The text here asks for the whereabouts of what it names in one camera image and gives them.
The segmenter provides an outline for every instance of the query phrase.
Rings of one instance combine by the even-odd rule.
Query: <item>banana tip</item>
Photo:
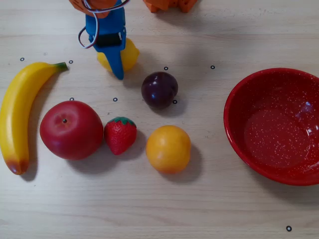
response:
[[[60,63],[54,64],[54,65],[59,71],[67,71],[67,70],[69,70],[69,68],[68,68],[68,66],[66,65],[65,62],[60,62]]]
[[[16,161],[16,160],[7,159],[5,160],[5,163],[8,166],[8,168],[11,170],[11,172],[16,175],[21,175],[25,173],[29,166],[28,160]]]

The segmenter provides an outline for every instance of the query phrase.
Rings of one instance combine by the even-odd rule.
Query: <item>light wooden surface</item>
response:
[[[318,11],[318,0],[199,0],[189,14],[151,14],[133,0],[127,31],[141,55],[122,82],[99,65],[93,49],[78,45],[85,18],[68,0],[3,0],[1,99],[32,62],[74,63],[34,102],[29,141],[36,160],[29,172],[15,176],[0,160],[0,238],[318,238],[319,187],[285,186],[253,172],[223,128],[226,98],[247,75],[271,67],[319,75]],[[142,101],[140,87],[165,66],[178,80],[178,104],[159,115]],[[55,157],[38,127],[70,97],[91,105],[103,123],[133,119],[140,130],[134,147],[114,157],[103,146],[82,162]],[[158,174],[145,156],[147,137],[165,124],[185,129],[193,143],[190,166],[174,177]]]

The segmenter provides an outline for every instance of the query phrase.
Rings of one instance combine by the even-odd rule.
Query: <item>red bowl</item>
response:
[[[258,173],[289,185],[319,183],[319,78],[286,68],[254,73],[230,93],[224,125]]]

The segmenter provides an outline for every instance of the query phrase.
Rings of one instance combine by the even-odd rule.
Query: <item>dark purple plum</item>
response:
[[[177,92],[177,80],[166,72],[154,72],[147,76],[142,84],[142,96],[154,109],[170,106]]]

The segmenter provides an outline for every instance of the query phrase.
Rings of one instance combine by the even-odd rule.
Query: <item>cable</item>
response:
[[[130,0],[125,0],[124,2],[116,5],[116,6],[113,6],[113,7],[109,7],[109,8],[103,8],[103,9],[92,9],[91,7],[88,7],[87,5],[85,5],[84,3],[86,2],[87,0],[82,0],[82,4],[84,5],[84,7],[91,13],[103,13],[103,12],[107,12],[107,11],[112,11],[112,10],[116,10],[116,9],[119,9],[119,8],[122,8],[124,7],[126,4],[129,3]]]
[[[112,11],[112,10],[116,10],[116,9],[120,9],[122,7],[124,7],[126,4],[129,3],[130,0],[125,0],[123,3],[119,4],[119,5],[116,5],[116,6],[113,6],[113,7],[110,7],[110,8],[105,8],[105,9],[92,9],[91,6],[89,5],[88,1],[87,0],[82,0],[82,4],[83,6],[91,13],[93,13],[93,16],[95,18],[95,22],[96,22],[96,31],[95,31],[95,35],[94,35],[94,38],[93,38],[93,41],[91,42],[90,45],[88,46],[84,46],[81,42],[81,35],[82,33],[85,31],[86,27],[84,27],[78,34],[78,42],[80,43],[80,45],[85,48],[85,49],[88,49],[90,47],[92,47],[97,39],[98,39],[98,36],[99,36],[99,32],[100,32],[100,25],[99,25],[99,20],[98,20],[98,17],[96,16],[95,13],[103,13],[103,12],[108,12],[108,11]]]

